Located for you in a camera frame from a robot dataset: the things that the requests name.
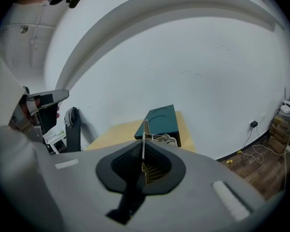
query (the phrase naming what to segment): gray surface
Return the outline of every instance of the gray surface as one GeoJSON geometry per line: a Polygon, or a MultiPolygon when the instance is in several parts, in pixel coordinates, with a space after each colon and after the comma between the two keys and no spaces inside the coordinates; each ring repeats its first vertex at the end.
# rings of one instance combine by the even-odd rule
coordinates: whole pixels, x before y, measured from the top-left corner
{"type": "Polygon", "coordinates": [[[264,203],[251,185],[215,160],[162,144],[184,161],[184,179],[169,194],[147,196],[126,226],[114,222],[105,214],[117,208],[121,194],[106,190],[95,168],[102,157],[130,143],[50,156],[43,144],[0,128],[0,185],[24,216],[51,231],[225,229],[234,220],[212,189],[217,180],[225,181],[253,210],[264,203]],[[55,167],[73,159],[79,163],[55,167]]]}

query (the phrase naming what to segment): wooden floor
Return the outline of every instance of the wooden floor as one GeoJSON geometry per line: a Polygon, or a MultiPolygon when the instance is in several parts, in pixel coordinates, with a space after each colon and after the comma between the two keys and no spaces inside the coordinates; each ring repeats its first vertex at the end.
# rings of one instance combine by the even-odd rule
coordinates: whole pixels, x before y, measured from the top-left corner
{"type": "MultiPolygon", "coordinates": [[[[221,163],[253,185],[268,200],[284,187],[284,159],[262,146],[257,146],[255,149],[263,155],[263,164],[258,164],[252,157],[242,154],[237,154],[228,159],[233,160],[233,163],[226,164],[227,160],[221,163]]],[[[260,156],[251,147],[244,150],[243,153],[253,155],[258,161],[261,160],[260,156]]],[[[290,153],[286,155],[288,173],[290,171],[290,153]]]]}

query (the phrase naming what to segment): wooden table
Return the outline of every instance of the wooden table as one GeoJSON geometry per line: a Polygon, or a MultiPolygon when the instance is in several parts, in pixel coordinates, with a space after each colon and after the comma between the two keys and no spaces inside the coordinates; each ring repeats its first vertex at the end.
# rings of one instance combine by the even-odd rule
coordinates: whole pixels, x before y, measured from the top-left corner
{"type": "MultiPolygon", "coordinates": [[[[180,111],[176,112],[181,147],[191,152],[196,152],[192,137],[180,111]]],[[[108,131],[98,137],[85,150],[99,149],[135,140],[134,135],[139,129],[143,119],[112,126],[108,131]]]]}

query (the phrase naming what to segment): teal box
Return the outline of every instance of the teal box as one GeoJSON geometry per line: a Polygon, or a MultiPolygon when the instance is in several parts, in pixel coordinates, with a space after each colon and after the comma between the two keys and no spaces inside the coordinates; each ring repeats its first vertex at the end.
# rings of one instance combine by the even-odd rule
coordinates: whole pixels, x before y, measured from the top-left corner
{"type": "MultiPolygon", "coordinates": [[[[148,119],[151,134],[169,134],[177,140],[178,147],[181,147],[174,105],[150,110],[145,119],[148,119]]],[[[144,122],[142,122],[141,126],[134,135],[134,138],[142,139],[143,132],[144,122]]]]}

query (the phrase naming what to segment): white wall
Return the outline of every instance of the white wall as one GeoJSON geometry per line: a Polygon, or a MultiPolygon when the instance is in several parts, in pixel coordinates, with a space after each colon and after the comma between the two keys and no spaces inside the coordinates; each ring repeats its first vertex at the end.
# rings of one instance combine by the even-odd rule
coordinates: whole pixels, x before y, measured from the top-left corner
{"type": "MultiPolygon", "coordinates": [[[[96,6],[106,6],[106,1],[112,0],[99,0],[96,6]]],[[[95,18],[85,13],[87,7],[80,9],[86,18],[81,18],[78,31],[71,26],[75,21],[62,23],[72,19],[71,11],[55,31],[44,67],[48,89],[56,86],[73,46],[94,24],[95,18]]],[[[240,18],[234,11],[229,17],[195,16],[200,9],[204,8],[158,14],[106,43],[103,48],[110,50],[76,82],[61,105],[58,127],[67,109],[80,109],[85,147],[114,124],[142,119],[150,109],[174,104],[183,113],[197,152],[214,159],[240,149],[248,123],[263,114],[258,131],[264,133],[284,87],[290,87],[286,31],[277,25],[271,31],[249,16],[234,19],[240,18]],[[144,30],[134,34],[139,28],[144,30]],[[110,47],[121,38],[125,40],[110,47]]],[[[209,15],[226,13],[217,8],[208,12],[213,11],[209,15]]],[[[248,144],[256,138],[254,131],[248,144]]]]}

